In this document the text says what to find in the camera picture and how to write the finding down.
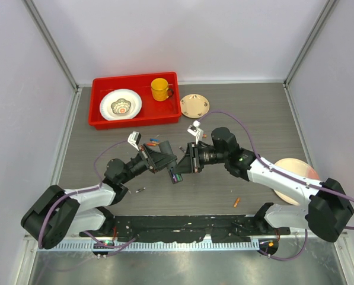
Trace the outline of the black remote control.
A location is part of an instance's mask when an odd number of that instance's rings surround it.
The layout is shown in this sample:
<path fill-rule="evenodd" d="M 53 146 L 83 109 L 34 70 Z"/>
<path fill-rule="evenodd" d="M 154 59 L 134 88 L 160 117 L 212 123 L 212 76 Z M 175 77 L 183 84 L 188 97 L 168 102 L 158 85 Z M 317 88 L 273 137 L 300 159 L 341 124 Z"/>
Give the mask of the black remote control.
<path fill-rule="evenodd" d="M 175 182 L 173 179 L 173 168 L 177 165 L 177 156 L 173 153 L 172 148 L 170 146 L 169 141 L 163 141 L 158 145 L 160 152 L 165 155 L 166 157 L 166 169 L 167 172 L 170 176 L 170 179 L 173 184 L 177 184 L 183 181 L 182 175 L 179 175 L 181 177 L 181 181 Z"/>

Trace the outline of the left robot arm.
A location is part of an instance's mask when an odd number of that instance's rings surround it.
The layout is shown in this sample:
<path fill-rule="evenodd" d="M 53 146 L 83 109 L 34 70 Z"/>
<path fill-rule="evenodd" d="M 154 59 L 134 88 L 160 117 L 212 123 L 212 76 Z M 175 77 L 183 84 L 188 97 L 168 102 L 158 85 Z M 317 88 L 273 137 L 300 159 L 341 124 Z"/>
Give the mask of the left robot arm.
<path fill-rule="evenodd" d="M 127 194 L 125 183 L 147 170 L 157 173 L 175 166 L 177 157 L 170 143 L 159 143 L 159 150 L 146 144 L 137 155 L 124 163 L 112 159 L 107 163 L 103 180 L 94 186 L 62 189 L 49 186 L 21 219 L 21 227 L 38 242 L 40 249 L 52 249 L 67 235 L 95 231 L 108 236 L 114 226 L 114 217 L 107 207 L 120 202 Z"/>

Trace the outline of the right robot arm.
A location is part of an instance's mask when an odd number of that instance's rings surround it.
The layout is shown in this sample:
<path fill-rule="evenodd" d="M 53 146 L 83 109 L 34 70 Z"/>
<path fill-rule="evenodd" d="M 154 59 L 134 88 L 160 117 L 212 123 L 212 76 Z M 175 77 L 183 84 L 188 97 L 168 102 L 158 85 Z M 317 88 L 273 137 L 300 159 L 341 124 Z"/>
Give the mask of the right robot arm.
<path fill-rule="evenodd" d="M 188 143 L 185 155 L 172 167 L 174 175 L 199 173 L 207 164 L 223 164 L 234 177 L 264 185 L 296 201 L 296 205 L 266 203 L 262 206 L 254 221 L 259 233 L 266 235 L 275 228 L 294 227 L 335 242 L 353 216 L 354 209 L 345 199 L 338 181 L 308 179 L 277 167 L 240 147 L 235 135 L 226 127 L 212 131 L 211 145 L 199 141 L 202 132 L 198 127 L 190 126 L 188 132 L 196 140 Z"/>

